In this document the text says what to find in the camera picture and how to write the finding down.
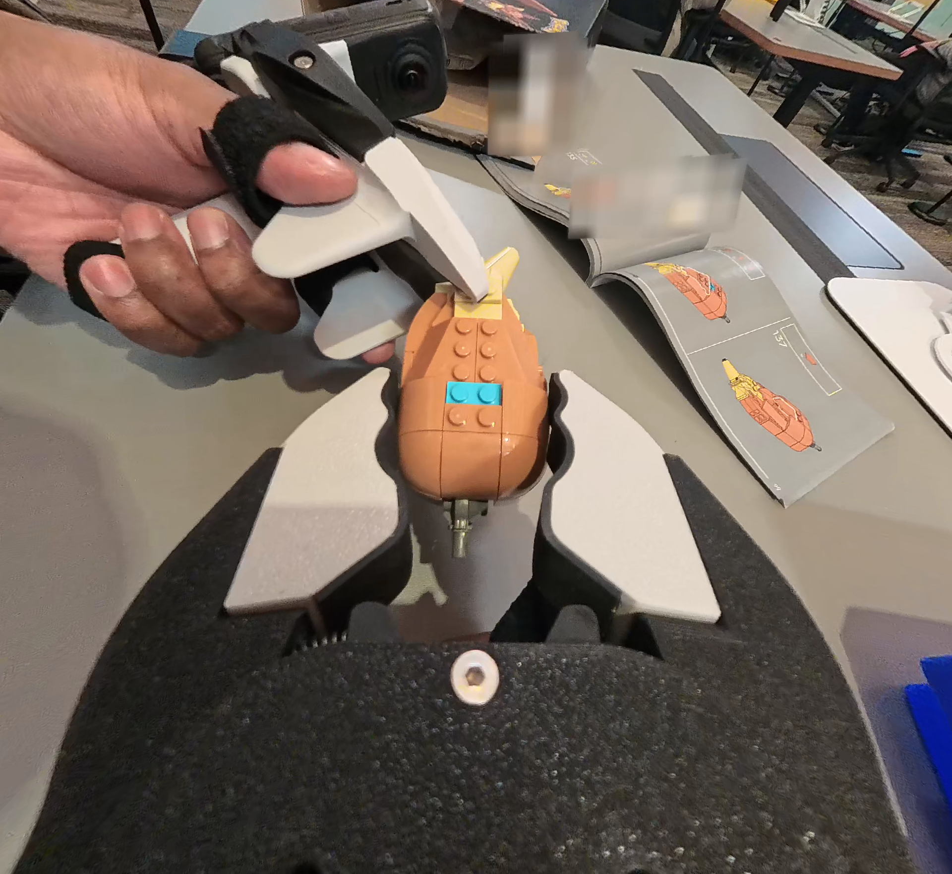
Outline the person's left hand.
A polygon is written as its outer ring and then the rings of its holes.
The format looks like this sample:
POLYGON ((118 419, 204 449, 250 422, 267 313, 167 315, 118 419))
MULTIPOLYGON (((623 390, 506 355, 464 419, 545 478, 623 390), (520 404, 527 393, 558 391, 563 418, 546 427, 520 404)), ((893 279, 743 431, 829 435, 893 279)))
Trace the person's left hand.
POLYGON ((1 42, 3 252, 67 289, 67 249, 122 249, 84 261, 78 285, 158 353, 294 328, 292 284, 263 273, 243 226, 209 205, 230 184, 203 132, 220 117, 248 129, 233 94, 180 63, 7 12, 1 42))

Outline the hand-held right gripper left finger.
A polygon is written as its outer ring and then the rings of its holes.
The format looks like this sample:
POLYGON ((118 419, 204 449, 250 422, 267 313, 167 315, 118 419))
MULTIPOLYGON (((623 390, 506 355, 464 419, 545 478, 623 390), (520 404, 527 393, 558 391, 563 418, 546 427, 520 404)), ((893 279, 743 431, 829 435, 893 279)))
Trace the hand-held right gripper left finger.
POLYGON ((373 368, 312 413, 280 451, 224 610, 303 610, 322 635, 361 603, 391 604, 413 564, 396 449, 397 386, 373 368))

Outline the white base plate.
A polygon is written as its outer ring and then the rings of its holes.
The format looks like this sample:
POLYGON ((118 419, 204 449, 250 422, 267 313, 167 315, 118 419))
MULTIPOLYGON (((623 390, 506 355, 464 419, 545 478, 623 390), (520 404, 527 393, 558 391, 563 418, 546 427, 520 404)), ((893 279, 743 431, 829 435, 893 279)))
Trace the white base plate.
POLYGON ((932 353, 932 342, 944 332, 936 313, 951 310, 950 289, 922 281, 839 277, 827 283, 827 296, 950 432, 951 380, 932 353))

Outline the blue plastic bin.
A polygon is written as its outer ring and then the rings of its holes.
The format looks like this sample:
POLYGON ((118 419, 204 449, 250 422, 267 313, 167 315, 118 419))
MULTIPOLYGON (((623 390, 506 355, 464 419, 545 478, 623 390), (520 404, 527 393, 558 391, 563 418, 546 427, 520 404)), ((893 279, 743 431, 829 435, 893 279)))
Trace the blue plastic bin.
POLYGON ((929 764, 951 811, 951 655, 923 657, 924 683, 909 684, 903 696, 929 764))

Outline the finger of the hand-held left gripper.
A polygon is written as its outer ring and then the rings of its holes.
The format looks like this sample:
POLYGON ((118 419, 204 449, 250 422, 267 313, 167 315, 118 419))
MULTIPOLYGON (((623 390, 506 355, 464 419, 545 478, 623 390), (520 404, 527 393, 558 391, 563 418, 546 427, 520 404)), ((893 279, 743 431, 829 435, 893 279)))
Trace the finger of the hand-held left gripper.
POLYGON ((411 217, 422 259, 470 299, 483 299, 489 292, 489 277, 480 249, 410 149, 390 136, 364 154, 363 164, 411 217))
POLYGON ((429 298, 440 290, 451 292, 454 288, 453 284, 425 261, 418 250, 406 240, 381 246, 381 262, 419 298, 429 298))

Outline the grey desk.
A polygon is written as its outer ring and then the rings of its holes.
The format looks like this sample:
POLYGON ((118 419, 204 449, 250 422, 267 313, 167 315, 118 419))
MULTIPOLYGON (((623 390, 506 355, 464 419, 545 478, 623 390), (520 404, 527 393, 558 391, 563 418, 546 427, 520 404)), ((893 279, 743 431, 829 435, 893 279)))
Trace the grey desk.
MULTIPOLYGON (((865 704, 950 652, 950 437, 745 201, 716 244, 768 271, 833 376, 894 424, 784 508, 722 439, 649 308, 523 213, 469 156, 411 140, 481 239, 519 249, 511 295, 547 371, 568 369, 684 459, 801 596, 865 704)), ((361 371, 309 328, 211 356, 126 346, 30 280, 2 320, 2 845, 11 867, 109 635, 174 547, 262 452, 361 371)))

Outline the wood-edged background desk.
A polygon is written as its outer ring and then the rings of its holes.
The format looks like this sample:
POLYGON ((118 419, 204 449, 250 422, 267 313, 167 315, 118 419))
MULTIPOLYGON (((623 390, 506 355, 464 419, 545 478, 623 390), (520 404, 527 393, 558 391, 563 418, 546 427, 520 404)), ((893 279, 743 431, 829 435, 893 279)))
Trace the wood-edged background desk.
POLYGON ((799 75, 774 121, 788 127, 822 83, 877 79, 894 82, 901 70, 825 26, 809 26, 786 14, 772 19, 768 0, 730 0, 720 21, 768 54, 789 62, 799 75))

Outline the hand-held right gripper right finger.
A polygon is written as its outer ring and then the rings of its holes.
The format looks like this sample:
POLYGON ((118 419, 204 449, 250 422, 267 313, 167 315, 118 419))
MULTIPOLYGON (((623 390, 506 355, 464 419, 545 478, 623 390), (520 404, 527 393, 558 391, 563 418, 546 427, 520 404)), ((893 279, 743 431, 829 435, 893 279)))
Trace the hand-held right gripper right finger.
POLYGON ((554 606, 715 624, 721 610, 660 445, 579 375, 550 378, 541 592, 554 606))

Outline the orange brick-built toy limb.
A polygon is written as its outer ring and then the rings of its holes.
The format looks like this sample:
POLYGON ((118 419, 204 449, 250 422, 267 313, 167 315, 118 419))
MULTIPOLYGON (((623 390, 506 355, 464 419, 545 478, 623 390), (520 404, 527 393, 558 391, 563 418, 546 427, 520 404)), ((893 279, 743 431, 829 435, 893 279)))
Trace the orange brick-built toy limb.
POLYGON ((485 260, 481 301, 436 285, 407 334, 400 466, 414 490, 443 504, 455 558, 467 554, 475 519, 529 490, 544 464, 547 383, 536 339, 506 293, 518 263, 515 248, 485 260))

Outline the grey instruction booklet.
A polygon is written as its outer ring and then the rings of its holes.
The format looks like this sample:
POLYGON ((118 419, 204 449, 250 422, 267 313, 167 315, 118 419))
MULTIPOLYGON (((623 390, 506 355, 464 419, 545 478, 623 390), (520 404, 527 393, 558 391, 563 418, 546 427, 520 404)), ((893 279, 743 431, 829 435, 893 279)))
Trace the grey instruction booklet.
POLYGON ((737 222, 742 160, 604 164, 575 149, 479 161, 511 199, 565 226, 589 287, 642 298, 724 438, 783 505, 894 431, 820 360, 766 270, 712 243, 737 222))

